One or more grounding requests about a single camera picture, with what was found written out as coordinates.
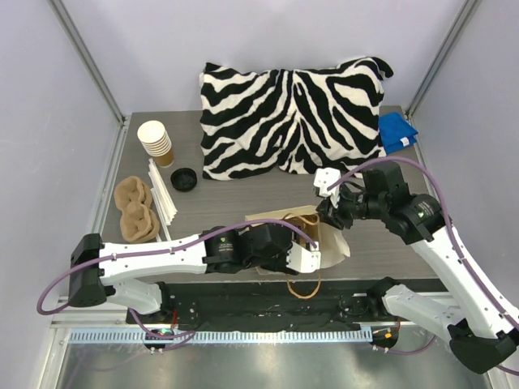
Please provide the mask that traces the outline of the brown paper bag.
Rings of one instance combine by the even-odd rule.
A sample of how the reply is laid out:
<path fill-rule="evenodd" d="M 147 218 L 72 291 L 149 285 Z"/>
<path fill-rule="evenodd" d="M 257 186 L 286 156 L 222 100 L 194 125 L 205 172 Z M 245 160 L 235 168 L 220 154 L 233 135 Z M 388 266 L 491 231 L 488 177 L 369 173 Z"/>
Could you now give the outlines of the brown paper bag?
<path fill-rule="evenodd" d="M 318 276 L 317 285 L 308 294 L 299 294 L 293 289 L 290 279 L 286 278 L 288 291 L 298 299 L 312 299 L 320 290 L 321 273 L 326 268 L 333 267 L 350 257 L 350 247 L 342 235 L 342 231 L 320 222 L 316 207 L 311 205 L 292 207 L 276 211 L 263 212 L 245 216 L 245 220 L 276 219 L 284 220 L 303 231 L 319 247 L 321 253 L 321 268 L 309 275 Z M 293 242 L 310 249 L 313 245 L 300 235 L 292 232 Z"/>

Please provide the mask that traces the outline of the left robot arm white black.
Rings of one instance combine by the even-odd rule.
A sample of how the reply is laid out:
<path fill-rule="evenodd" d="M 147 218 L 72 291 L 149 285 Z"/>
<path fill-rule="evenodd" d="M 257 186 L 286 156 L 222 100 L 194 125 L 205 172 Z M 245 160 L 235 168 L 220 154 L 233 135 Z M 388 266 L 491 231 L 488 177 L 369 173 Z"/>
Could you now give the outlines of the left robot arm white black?
<path fill-rule="evenodd" d="M 287 258 L 293 245 L 294 231 L 272 223 L 135 245 L 104 243 L 100 234 L 87 234 L 71 255 L 69 304 L 83 308 L 110 302 L 164 323 L 173 312 L 170 293 L 164 284 L 146 284 L 142 278 L 236 274 L 250 267 L 290 274 Z"/>

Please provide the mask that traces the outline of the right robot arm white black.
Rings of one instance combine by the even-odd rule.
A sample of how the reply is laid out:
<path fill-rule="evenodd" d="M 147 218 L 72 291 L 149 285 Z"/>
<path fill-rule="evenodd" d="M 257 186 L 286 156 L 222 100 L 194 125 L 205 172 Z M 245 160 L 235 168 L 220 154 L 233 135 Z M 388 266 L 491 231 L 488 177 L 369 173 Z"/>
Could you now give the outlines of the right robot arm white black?
<path fill-rule="evenodd" d="M 362 180 L 353 192 L 339 170 L 317 169 L 320 219 L 338 229 L 351 228 L 355 220 L 380 220 L 431 267 L 456 302 L 446 306 L 386 277 L 368 290 L 367 313 L 419 325 L 476 374 L 499 368 L 518 348 L 518 308 L 465 248 L 444 204 L 428 194 L 411 194 L 393 160 L 372 161 L 363 168 Z"/>

